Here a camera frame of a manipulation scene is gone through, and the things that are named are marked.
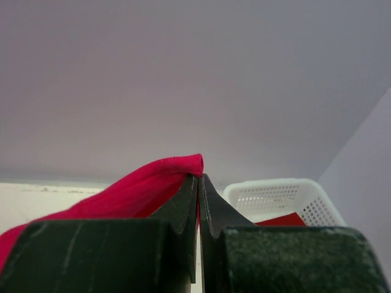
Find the white plastic laundry basket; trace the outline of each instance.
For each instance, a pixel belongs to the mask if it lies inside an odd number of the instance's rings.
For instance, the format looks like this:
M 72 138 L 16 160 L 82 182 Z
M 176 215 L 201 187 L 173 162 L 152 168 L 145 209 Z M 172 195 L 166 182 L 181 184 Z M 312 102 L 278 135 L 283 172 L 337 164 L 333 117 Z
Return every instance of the white plastic laundry basket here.
M 254 223 L 296 212 L 307 226 L 346 226 L 323 188 L 309 179 L 235 183 L 224 198 Z

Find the wall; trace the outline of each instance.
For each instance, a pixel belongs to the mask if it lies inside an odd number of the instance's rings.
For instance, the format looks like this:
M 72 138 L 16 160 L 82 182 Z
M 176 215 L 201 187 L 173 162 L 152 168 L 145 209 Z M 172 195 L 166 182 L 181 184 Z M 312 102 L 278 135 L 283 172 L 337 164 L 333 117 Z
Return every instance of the wall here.
M 391 89 L 319 179 L 374 246 L 391 281 Z
M 318 179 L 391 84 L 389 0 L 2 0 L 0 177 L 203 153 Z

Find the white basket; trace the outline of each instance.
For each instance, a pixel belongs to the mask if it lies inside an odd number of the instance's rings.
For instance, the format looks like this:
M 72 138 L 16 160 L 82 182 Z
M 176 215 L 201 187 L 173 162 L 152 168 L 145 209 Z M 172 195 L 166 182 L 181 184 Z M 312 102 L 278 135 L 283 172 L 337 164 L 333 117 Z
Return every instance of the white basket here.
M 235 183 L 224 198 L 254 223 L 296 212 L 307 226 L 346 226 L 323 188 L 309 179 Z

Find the red cloth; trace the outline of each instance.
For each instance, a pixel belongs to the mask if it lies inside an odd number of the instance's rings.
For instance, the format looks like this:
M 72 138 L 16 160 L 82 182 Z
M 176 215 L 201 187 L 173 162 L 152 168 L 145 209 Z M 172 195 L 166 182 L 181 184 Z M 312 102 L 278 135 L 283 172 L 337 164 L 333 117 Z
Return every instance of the red cloth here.
M 297 213 L 293 212 L 289 215 L 255 223 L 258 226 L 306 226 L 303 220 Z
M 32 222 L 54 219 L 148 217 L 178 191 L 188 173 L 200 177 L 202 172 L 201 154 L 154 161 L 66 211 L 47 215 Z M 14 227 L 0 236 L 0 272 L 13 245 L 27 225 Z

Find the red cloth inside basket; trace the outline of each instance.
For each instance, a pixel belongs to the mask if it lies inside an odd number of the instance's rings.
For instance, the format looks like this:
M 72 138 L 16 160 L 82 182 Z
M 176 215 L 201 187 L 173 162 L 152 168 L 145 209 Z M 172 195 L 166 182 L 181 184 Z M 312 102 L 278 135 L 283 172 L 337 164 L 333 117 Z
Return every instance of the red cloth inside basket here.
M 201 154 L 154 161 L 69 209 L 32 222 L 148 217 L 177 193 L 188 173 L 200 177 L 202 172 Z M 0 272 L 13 245 L 27 225 L 14 227 L 0 236 Z
M 255 224 L 258 226 L 306 226 L 300 216 L 295 212 Z

